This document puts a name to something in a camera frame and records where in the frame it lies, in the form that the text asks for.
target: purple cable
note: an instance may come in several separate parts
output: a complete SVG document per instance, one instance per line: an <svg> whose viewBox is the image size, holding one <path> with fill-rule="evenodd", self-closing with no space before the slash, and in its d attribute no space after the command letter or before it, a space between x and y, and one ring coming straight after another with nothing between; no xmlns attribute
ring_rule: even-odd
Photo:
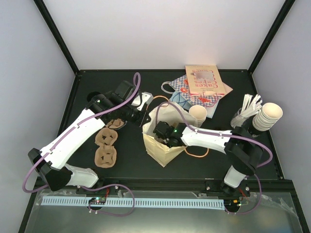
<svg viewBox="0 0 311 233"><path fill-rule="evenodd" d="M129 212L127 212L126 214L122 214L122 215L113 214L113 213L109 213L109 212L106 212L106 211L97 211L97 212L100 213L100 214L105 214L105 215L110 215L110 216L115 216L115 217L125 217L125 216L130 215L130 214L134 211L134 207L135 207L135 197L134 197L133 192L132 192L128 187L126 187L125 185L118 184L118 183L113 183L113 184L109 184L109 185L106 185L106 186L103 186L103 187L100 187L100 188L94 188L94 189L87 188L87 187L84 187L84 186L81 186L81 187L82 187L83 189L87 190L87 191L99 191L99 190L101 190L101 189L109 188L109 187L113 187L113 186L119 186L119 187L125 188L125 189L131 194L132 199L133 199L133 206L132 206L131 210L130 210ZM95 210L92 210L92 209L91 209L91 203L88 205L88 209L89 209L90 211L96 212Z"/></svg>
<svg viewBox="0 0 311 233"><path fill-rule="evenodd" d="M250 212L253 212L254 210L256 210L258 208L258 206L260 205L261 203L261 196L262 196L262 190L261 190L261 183L260 183L260 180L258 178L258 176L256 174L254 174L254 176L256 177L257 181L258 181L258 186L259 186L259 200L257 202L257 204L254 206L253 209L249 210L249 211L246 211L246 212L243 212L243 213L233 213L233 212L229 212L227 210L227 208L225 208L225 211L228 213L228 214L233 214L233 215L246 215L246 214L249 214Z"/></svg>
<svg viewBox="0 0 311 233"><path fill-rule="evenodd" d="M110 113L110 112L112 112L112 111L114 111L114 110L116 110L116 109L118 109L118 108L121 108L121 107L123 107L124 105L126 105L132 98L134 98L134 97L136 96L136 94L137 94L137 92L138 92L138 89L139 89L139 86L140 86L140 79L141 79L140 74L139 74L138 72L136 72L136 73L134 74L134 77L133 77L133 83L134 83L134 85L136 86L136 88L135 88L134 92L131 94L131 96L130 96L127 100L125 100L123 103L121 103L121 104L119 104L119 105L117 105L117 106L115 106L115 107L113 107L113 108L110 108L110 109L108 109L108 110L102 111L102 112L97 113L97 114L94 114L94 115L92 115L92 116L89 116L89 117L85 118L84 120L81 120L77 125L80 126L82 123L86 122L87 120L90 120L90 119L92 119L92 118L94 118L94 117L99 117L99 116L101 116L101 115ZM53 150L56 148L56 146L57 146L69 133L71 133L74 129L76 129L76 128L75 128L75 127L72 127L72 128L71 128L70 130L68 130L60 139L58 139L57 142L51 147L50 151L53 151ZM24 191L25 193L34 193L34 192L37 192L37 191L39 191L39 190L41 190L41 189L44 189L44 188L48 187L48 185L45 184L44 186L39 187L39 188L37 188L37 189L28 190L28 189L26 189L26 182L28 181L28 179L29 179L31 173L36 169L36 167L37 167L49 154L50 154L50 153L46 153L45 155L43 155L43 156L32 166L32 168L31 168L31 169L28 171L28 173L26 174L26 176L25 176L25 178L24 178L24 181L23 181L23 184L22 184L22 189L23 189L23 191Z"/></svg>
<svg viewBox="0 0 311 233"><path fill-rule="evenodd" d="M177 110L177 112L180 114L181 118L183 119L183 121L184 121L184 123L187 125L187 127L189 127L192 131L195 131L195 129L194 129L193 127L191 127L191 125L186 121L186 119L185 119L185 117L183 116L182 112L181 112L174 104L172 104L171 102L162 102L162 103L159 105L159 107L158 107L157 110L156 110L156 114L155 114L155 122L156 122L156 123L157 123L157 115L159 114L160 107L161 107L163 104L166 104L166 103L168 103L168 104L170 104L171 106L173 106L173 107ZM271 160L272 160L272 158L273 158L273 154L272 154L271 150L270 150L268 147L266 147L264 144L262 144L262 143L260 143L260 142L258 142L258 141L256 141L256 140L254 140L254 139L250 139L250 138L242 137L242 136L237 136L237 135L231 135L231 134L222 134L222 135L220 135L219 133L210 133L210 132L204 132L204 131L200 131L200 130L198 130L197 132L198 132L198 133L203 133L203 134L212 135L212 136L236 138L236 139L240 139L240 140L244 140L244 141L247 141L247 142L251 142L251 143L254 143L254 144L260 146L261 148L265 149L265 150L269 153L270 157L269 157L269 159L268 159L267 161L265 161L265 162L263 162L263 163L261 163L261 164L258 164L257 167L261 167L261 166L264 166L264 165L270 163Z"/></svg>

